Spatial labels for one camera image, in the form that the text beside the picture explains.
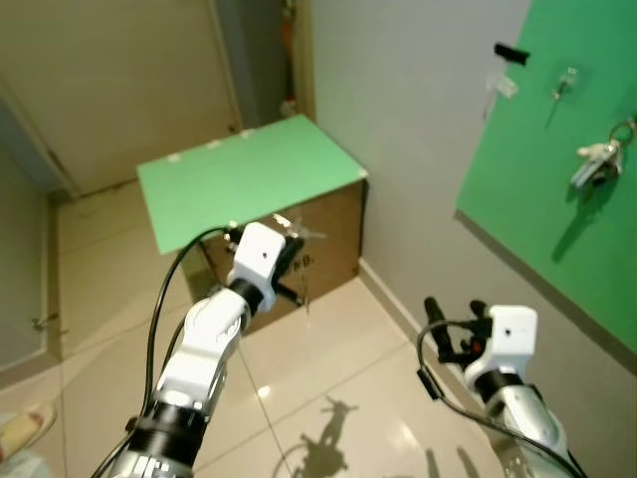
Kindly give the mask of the brown cardboard box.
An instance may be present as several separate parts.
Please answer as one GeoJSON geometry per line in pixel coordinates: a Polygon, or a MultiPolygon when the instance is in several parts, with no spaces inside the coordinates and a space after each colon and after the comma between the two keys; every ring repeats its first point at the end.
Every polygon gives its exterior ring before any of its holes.
{"type": "MultiPolygon", "coordinates": [[[[305,228],[304,249],[293,260],[292,270],[283,278],[284,286],[306,299],[304,313],[316,308],[319,297],[336,290],[359,273],[362,255],[363,210],[367,182],[359,179],[342,188],[278,211],[292,226],[305,228]]],[[[224,284],[232,268],[233,252],[226,238],[213,235],[187,256],[183,268],[192,284],[190,293],[203,299],[214,283],[224,284]]]]}

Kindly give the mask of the green sheet on box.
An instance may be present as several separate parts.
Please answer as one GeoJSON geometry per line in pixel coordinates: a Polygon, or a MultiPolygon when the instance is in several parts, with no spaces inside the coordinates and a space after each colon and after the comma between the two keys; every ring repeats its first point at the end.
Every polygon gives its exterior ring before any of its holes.
{"type": "Polygon", "coordinates": [[[367,177],[307,116],[291,116],[138,165],[156,250],[246,224],[367,177]]]}

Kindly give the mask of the key bunch with white charm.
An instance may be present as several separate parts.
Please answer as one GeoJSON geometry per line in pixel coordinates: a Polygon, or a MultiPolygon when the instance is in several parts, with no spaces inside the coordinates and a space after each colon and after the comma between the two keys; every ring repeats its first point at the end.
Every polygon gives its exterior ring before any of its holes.
{"type": "Polygon", "coordinates": [[[608,136],[606,141],[579,147],[576,154],[581,156],[582,164],[570,177],[570,186],[574,190],[582,191],[588,187],[605,185],[609,179],[620,176],[623,172],[624,150],[629,144],[622,145],[618,141],[611,141],[608,136]]]}

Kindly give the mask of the clear tape piece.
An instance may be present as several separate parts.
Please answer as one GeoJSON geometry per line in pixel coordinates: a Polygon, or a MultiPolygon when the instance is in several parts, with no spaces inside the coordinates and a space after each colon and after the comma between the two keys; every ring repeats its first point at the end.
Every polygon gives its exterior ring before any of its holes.
{"type": "Polygon", "coordinates": [[[513,99],[519,94],[520,87],[518,83],[504,74],[500,76],[490,76],[487,81],[488,91],[497,93],[502,99],[513,99]]]}

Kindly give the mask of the beige room door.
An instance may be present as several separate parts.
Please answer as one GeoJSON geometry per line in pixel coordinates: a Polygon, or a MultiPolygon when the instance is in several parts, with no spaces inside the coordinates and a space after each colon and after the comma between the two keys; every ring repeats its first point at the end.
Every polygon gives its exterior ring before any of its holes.
{"type": "Polygon", "coordinates": [[[77,195],[241,126],[217,0],[0,0],[0,86],[77,195]]]}

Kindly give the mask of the metal door latch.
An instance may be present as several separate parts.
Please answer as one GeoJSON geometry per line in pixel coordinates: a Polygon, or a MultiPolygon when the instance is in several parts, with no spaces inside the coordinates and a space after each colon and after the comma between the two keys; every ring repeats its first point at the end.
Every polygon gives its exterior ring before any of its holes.
{"type": "Polygon", "coordinates": [[[50,313],[35,316],[29,320],[33,331],[49,334],[50,337],[58,336],[61,332],[61,319],[59,313],[50,313]]]}

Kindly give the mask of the black tape strip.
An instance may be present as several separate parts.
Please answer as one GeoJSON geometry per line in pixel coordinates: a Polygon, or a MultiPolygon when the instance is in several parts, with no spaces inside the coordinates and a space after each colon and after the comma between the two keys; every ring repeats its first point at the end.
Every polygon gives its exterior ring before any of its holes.
{"type": "Polygon", "coordinates": [[[493,54],[505,61],[507,64],[519,65],[524,67],[530,58],[530,52],[520,49],[520,47],[504,44],[504,42],[497,42],[493,46],[493,54]]]}

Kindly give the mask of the grey door leaf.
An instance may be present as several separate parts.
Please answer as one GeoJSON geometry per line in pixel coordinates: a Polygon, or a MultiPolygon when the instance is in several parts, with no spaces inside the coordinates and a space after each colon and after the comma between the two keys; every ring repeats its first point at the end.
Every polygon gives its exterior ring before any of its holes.
{"type": "Polygon", "coordinates": [[[0,147],[0,370],[45,350],[29,320],[47,314],[47,265],[49,199],[0,147]]]}

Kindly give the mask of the beige slipper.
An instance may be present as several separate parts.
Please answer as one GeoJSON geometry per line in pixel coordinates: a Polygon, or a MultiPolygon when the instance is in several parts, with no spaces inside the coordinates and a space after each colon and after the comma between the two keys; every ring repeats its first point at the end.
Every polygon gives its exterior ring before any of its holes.
{"type": "Polygon", "coordinates": [[[51,402],[33,402],[9,418],[0,419],[0,465],[44,437],[56,418],[58,410],[51,402]]]}

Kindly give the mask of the beige wall baseboard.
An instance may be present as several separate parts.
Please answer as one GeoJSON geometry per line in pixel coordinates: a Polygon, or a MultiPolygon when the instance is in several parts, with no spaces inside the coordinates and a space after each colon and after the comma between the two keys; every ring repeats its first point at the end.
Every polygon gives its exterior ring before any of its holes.
{"type": "MultiPolygon", "coordinates": [[[[420,327],[414,315],[410,313],[408,307],[397,299],[394,295],[394,291],[379,278],[379,275],[374,272],[374,269],[370,267],[367,260],[359,258],[358,268],[358,278],[360,281],[362,281],[364,286],[372,293],[377,304],[381,306],[383,310],[386,310],[391,322],[395,324],[397,331],[399,331],[402,338],[408,342],[410,350],[415,350],[415,343],[417,343],[417,334],[420,332],[420,327]]],[[[464,386],[463,374],[460,373],[458,366],[438,364],[436,354],[434,354],[436,347],[428,345],[428,348],[431,350],[431,354],[427,355],[426,363],[432,365],[431,369],[441,378],[443,385],[449,387],[450,391],[459,391],[461,395],[468,396],[469,392],[464,386]]]]}

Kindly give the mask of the green board on wall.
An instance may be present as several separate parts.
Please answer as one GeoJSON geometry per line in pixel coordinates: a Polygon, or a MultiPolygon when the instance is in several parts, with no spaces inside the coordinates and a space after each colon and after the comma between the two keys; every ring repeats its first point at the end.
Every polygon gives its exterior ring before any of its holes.
{"type": "Polygon", "coordinates": [[[637,0],[530,0],[516,47],[530,52],[496,95],[458,208],[608,334],[637,350],[637,168],[577,191],[579,147],[600,144],[636,113],[637,0]],[[550,91],[565,68],[581,72],[560,102],[550,91]]]}

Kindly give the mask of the brown wooden door frame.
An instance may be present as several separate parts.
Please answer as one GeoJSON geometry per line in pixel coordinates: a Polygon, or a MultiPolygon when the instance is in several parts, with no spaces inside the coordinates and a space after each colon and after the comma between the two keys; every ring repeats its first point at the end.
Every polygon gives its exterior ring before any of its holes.
{"type": "Polygon", "coordinates": [[[297,113],[295,50],[293,50],[295,46],[293,32],[295,32],[296,24],[296,1],[281,0],[281,36],[284,45],[284,59],[286,59],[286,67],[284,68],[284,100],[281,103],[281,115],[283,118],[289,118],[297,113]]]}

